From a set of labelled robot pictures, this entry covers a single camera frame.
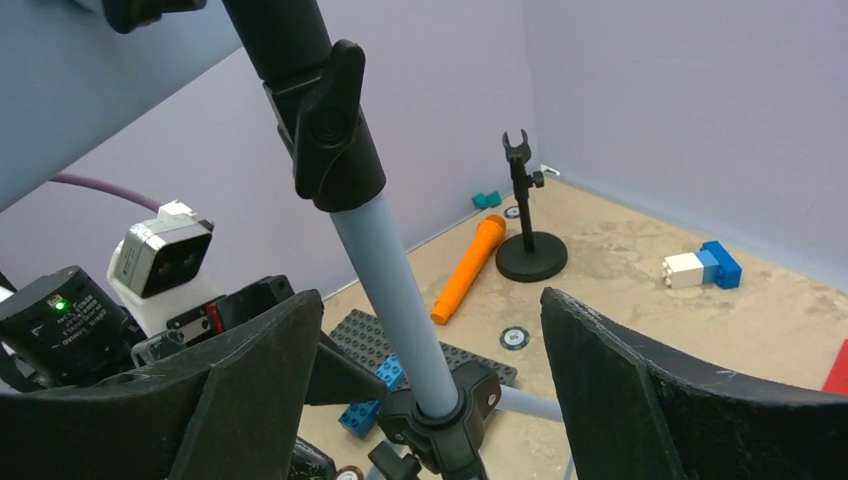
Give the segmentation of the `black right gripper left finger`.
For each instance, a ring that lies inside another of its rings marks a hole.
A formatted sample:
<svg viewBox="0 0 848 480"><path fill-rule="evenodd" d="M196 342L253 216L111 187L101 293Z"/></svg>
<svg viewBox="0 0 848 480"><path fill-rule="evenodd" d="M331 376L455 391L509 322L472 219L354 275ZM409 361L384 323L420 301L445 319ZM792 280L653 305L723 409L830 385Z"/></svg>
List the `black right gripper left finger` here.
<svg viewBox="0 0 848 480"><path fill-rule="evenodd" d="M323 304L249 322L87 388L1 398L5 479L284 479Z"/></svg>

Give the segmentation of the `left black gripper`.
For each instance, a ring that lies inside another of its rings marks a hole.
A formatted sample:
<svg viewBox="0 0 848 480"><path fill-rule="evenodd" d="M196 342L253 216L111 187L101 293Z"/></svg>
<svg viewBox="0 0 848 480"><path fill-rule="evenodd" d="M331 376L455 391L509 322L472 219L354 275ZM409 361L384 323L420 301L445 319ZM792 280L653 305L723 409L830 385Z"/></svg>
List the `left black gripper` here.
<svg viewBox="0 0 848 480"><path fill-rule="evenodd" d="M324 310L315 291L296 293L284 275L266 276L234 293L224 294L204 275L148 298L129 296L129 313L145 335L135 340L130 359L135 368L149 366L214 336L248 323L291 298L307 299L313 315ZM345 353L321 333L304 404L348 405L383 400L388 387L375 373ZM334 480L334 460L297 437L288 470L289 480Z"/></svg>

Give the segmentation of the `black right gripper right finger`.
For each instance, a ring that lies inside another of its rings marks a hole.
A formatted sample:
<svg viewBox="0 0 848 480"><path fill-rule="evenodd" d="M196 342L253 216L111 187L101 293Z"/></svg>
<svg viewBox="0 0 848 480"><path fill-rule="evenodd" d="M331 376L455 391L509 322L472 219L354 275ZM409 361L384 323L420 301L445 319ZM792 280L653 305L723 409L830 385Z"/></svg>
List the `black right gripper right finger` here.
<svg viewBox="0 0 848 480"><path fill-rule="evenodd" d="M541 326L582 479L843 479L847 399L715 365L546 288Z"/></svg>

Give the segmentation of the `black microphone stand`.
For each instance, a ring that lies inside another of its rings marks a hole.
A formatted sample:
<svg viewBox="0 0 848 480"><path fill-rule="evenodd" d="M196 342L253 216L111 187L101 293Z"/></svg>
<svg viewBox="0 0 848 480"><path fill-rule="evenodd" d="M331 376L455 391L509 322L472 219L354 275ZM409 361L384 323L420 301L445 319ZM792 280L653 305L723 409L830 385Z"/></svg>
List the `black microphone stand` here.
<svg viewBox="0 0 848 480"><path fill-rule="evenodd" d="M529 191L544 187L544 174L540 170L527 171L532 149L525 129L521 129L520 144L512 145L507 132L502 136L502 144L519 212L520 233L505 239L498 247L497 270L503 277L521 283L550 279L565 268L569 253L558 236L535 230L532 225Z"/></svg>

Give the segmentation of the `red sheet music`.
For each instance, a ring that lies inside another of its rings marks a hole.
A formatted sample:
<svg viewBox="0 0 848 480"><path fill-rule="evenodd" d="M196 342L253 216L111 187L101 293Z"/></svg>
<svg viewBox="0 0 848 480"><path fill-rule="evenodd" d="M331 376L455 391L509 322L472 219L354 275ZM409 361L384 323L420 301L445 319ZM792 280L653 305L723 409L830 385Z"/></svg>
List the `red sheet music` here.
<svg viewBox="0 0 848 480"><path fill-rule="evenodd" d="M840 346L838 354L831 366L822 390L828 393L846 395L848 393L848 340Z"/></svg>

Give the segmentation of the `orange toy microphone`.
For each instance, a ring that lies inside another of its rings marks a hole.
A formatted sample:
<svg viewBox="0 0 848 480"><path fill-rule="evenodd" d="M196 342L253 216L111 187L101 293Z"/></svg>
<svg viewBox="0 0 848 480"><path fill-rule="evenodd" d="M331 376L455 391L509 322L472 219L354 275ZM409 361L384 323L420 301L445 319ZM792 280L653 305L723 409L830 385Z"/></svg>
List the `orange toy microphone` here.
<svg viewBox="0 0 848 480"><path fill-rule="evenodd" d="M471 243L430 311L434 323L446 325L450 321L481 269L503 241L505 232L506 221L500 215L489 215L478 224Z"/></svg>

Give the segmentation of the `light blue music stand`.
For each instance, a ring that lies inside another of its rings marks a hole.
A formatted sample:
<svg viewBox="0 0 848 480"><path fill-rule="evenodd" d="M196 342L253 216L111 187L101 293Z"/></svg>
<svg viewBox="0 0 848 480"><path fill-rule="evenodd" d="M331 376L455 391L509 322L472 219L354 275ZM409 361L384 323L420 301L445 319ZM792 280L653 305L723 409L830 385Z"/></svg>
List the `light blue music stand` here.
<svg viewBox="0 0 848 480"><path fill-rule="evenodd" d="M383 194L386 177L360 107L362 48L331 41L313 1L225 8L277 117L296 192L330 215L408 378L407 389L383 399L388 440L372 462L388 479L412 479L421 467L445 479L485 478L479 449L492 410L562 415L549 400L500 385L479 363L449 368Z"/></svg>

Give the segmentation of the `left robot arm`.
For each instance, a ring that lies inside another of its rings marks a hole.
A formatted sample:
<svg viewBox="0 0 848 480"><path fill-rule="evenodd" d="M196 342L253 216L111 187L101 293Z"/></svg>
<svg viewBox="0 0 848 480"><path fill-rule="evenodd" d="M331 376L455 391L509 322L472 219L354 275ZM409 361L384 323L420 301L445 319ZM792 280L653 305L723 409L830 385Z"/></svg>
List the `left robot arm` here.
<svg viewBox="0 0 848 480"><path fill-rule="evenodd" d="M1 305L1 340L48 381L1 398L5 479L286 479L306 405L387 389L322 332L314 290L282 275L196 313L197 343L137 343L127 314L79 267Z"/></svg>

